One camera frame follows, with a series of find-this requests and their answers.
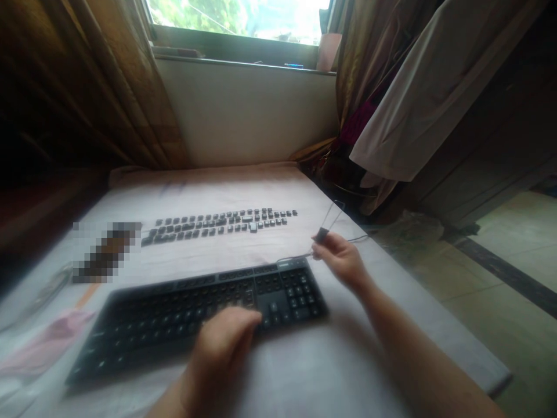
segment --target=table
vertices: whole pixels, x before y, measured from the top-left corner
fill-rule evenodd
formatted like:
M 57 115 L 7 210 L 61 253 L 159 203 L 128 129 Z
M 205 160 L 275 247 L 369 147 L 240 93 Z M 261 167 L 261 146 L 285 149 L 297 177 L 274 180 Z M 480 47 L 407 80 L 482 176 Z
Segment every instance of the table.
M 142 236 L 156 219 L 214 214 L 248 208 L 298 210 L 286 226 L 256 234 L 231 234 L 133 246 L 111 283 L 103 284 L 84 309 L 102 307 L 110 291 L 276 262 L 307 253 L 329 210 L 330 199 L 294 163 L 189 171 L 114 172 L 111 190 L 78 226 L 22 281 L 0 305 L 6 320 L 33 299 L 42 284 L 62 265 L 82 260 L 109 222 L 142 222 Z M 347 239 L 365 233 L 344 213 L 332 230 Z M 430 296 L 373 239 L 356 243 L 366 268 L 430 338 L 487 392 L 507 381 L 509 370 L 449 312 Z M 384 373 L 377 357 L 375 334 L 356 298 L 323 262 L 310 266 L 330 309 L 330 317 L 303 329 L 259 339 L 237 384 L 219 405 L 217 416 L 230 417 L 406 417 L 410 412 Z M 86 284 L 66 287 L 35 323 L 47 324 L 76 304 Z M 142 373 L 132 373 L 69 391 L 63 384 L 87 329 L 50 370 L 32 383 L 39 393 L 24 417 L 143 416 L 186 364 L 171 360 Z M 12 338 L 0 335 L 0 344 Z

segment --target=tree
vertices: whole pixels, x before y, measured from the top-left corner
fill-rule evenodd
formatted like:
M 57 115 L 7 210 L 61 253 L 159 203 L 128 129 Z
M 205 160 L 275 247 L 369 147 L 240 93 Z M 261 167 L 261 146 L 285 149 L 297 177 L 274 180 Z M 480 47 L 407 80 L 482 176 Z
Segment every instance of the tree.
M 240 0 L 149 0 L 156 24 L 207 32 L 246 35 Z

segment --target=spacebar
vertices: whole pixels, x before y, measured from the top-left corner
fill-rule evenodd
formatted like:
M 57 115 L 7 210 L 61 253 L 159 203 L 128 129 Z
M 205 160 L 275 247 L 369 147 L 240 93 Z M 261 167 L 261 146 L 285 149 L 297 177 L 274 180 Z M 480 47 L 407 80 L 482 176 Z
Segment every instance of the spacebar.
M 139 348 L 129 353 L 127 365 L 139 366 L 166 359 L 169 356 L 186 354 L 193 346 L 195 338 L 189 337 L 183 340 L 169 341 L 151 347 Z

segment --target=person's left hand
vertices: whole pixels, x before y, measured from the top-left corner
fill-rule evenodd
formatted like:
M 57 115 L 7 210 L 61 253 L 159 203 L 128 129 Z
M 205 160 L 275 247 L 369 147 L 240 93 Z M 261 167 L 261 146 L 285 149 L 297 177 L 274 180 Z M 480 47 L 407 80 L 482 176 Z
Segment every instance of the person's left hand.
M 260 322 L 260 312 L 227 308 L 203 326 L 181 376 L 180 401 L 187 416 L 203 415 L 211 398 L 235 377 Z

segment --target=black keyboard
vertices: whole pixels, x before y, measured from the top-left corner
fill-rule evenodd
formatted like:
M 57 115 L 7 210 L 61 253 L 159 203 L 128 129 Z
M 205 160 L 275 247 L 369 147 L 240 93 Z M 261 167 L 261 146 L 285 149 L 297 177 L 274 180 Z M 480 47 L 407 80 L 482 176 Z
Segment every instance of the black keyboard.
M 305 258 L 112 292 L 66 384 L 184 354 L 220 310 L 256 309 L 266 333 L 328 313 Z

